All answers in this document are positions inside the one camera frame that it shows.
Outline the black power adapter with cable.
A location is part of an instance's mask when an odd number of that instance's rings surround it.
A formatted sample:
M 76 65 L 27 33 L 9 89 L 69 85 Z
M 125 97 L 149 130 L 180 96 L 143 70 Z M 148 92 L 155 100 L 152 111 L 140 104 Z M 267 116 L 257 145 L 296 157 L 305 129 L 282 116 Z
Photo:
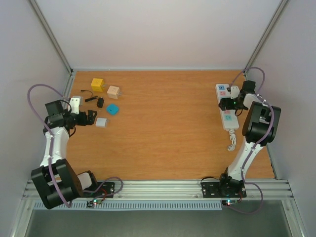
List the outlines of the black power adapter with cable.
M 93 92 L 90 91 L 90 90 L 84 90 L 84 89 L 81 89 L 80 92 L 89 92 L 91 95 L 89 98 L 86 98 L 84 101 L 85 102 L 91 102 L 93 100 L 96 100 L 96 106 L 97 108 L 102 108 L 103 105 L 104 105 L 104 99 L 103 97 L 98 97 L 98 96 L 94 96 L 93 95 Z

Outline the yellow cube plug adapter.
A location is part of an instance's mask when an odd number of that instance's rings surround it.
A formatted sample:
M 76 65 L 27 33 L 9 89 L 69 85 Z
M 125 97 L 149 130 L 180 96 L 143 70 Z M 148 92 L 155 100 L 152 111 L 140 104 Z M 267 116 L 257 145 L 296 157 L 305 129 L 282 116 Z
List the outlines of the yellow cube plug adapter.
M 106 84 L 103 79 L 93 78 L 90 86 L 92 91 L 94 92 L 103 92 Z

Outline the blue cube plug adapter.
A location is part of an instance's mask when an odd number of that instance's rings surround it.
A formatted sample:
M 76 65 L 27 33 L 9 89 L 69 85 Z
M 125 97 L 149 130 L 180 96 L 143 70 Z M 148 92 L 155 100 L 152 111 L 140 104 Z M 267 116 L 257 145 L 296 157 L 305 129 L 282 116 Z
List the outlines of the blue cube plug adapter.
M 111 114 L 111 115 L 116 115 L 118 112 L 119 112 L 119 107 L 115 104 L 109 104 L 107 107 L 106 107 L 106 111 Z

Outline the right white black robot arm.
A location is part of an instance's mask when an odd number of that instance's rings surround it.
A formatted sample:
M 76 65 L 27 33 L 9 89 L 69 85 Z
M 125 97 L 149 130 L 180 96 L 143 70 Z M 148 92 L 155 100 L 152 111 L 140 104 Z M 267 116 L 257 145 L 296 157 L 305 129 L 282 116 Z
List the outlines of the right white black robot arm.
M 276 136 L 281 109 L 270 105 L 254 89 L 255 82 L 250 80 L 244 81 L 242 88 L 228 84 L 215 86 L 223 129 L 230 136 L 229 151 L 234 150 L 237 144 L 237 111 L 247 112 L 240 150 L 220 176 L 218 193 L 221 197 L 245 196 L 244 178 L 250 165 L 262 148 L 273 142 Z

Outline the white power strip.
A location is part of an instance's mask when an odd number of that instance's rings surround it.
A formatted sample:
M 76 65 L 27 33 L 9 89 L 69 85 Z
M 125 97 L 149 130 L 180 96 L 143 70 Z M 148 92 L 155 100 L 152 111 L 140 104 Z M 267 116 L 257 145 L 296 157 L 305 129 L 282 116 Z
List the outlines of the white power strip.
M 228 84 L 216 84 L 215 90 L 217 94 L 217 100 L 220 104 L 221 98 L 227 98 L 230 97 L 230 93 L 227 91 L 227 88 L 229 87 Z M 236 144 L 237 144 L 237 138 L 235 131 L 239 128 L 239 123 L 237 116 L 235 115 L 235 110 L 226 110 L 220 111 L 220 116 L 222 120 L 223 129 L 228 132 L 229 139 L 231 141 L 231 144 L 228 146 L 228 151 L 234 151 Z

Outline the beige cube plug adapter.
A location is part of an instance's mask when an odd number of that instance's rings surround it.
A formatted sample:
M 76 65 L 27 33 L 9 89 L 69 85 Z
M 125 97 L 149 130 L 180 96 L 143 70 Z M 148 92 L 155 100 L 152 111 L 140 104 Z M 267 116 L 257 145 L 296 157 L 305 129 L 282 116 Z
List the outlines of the beige cube plug adapter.
M 122 95 L 122 92 L 118 86 L 109 86 L 107 90 L 107 96 L 111 99 L 118 99 Z

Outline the white grey plug adapter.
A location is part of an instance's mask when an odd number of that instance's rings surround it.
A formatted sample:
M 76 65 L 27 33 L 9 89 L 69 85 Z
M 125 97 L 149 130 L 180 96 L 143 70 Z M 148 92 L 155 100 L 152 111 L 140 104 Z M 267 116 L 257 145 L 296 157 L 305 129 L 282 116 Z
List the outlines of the white grey plug adapter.
M 108 124 L 109 120 L 107 118 L 97 118 L 95 122 L 96 127 L 105 128 Z

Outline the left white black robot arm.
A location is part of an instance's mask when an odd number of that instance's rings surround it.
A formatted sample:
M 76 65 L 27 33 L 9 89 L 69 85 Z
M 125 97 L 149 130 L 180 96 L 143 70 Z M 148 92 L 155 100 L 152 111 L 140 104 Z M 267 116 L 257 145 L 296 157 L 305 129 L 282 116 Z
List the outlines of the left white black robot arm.
M 65 204 L 71 206 L 84 193 L 93 197 L 99 192 L 99 183 L 91 171 L 76 174 L 66 160 L 67 143 L 77 126 L 93 125 L 97 112 L 81 112 L 82 97 L 74 96 L 66 102 L 56 100 L 45 105 L 47 117 L 44 119 L 43 133 L 46 146 L 39 168 L 32 170 L 31 179 L 47 209 Z

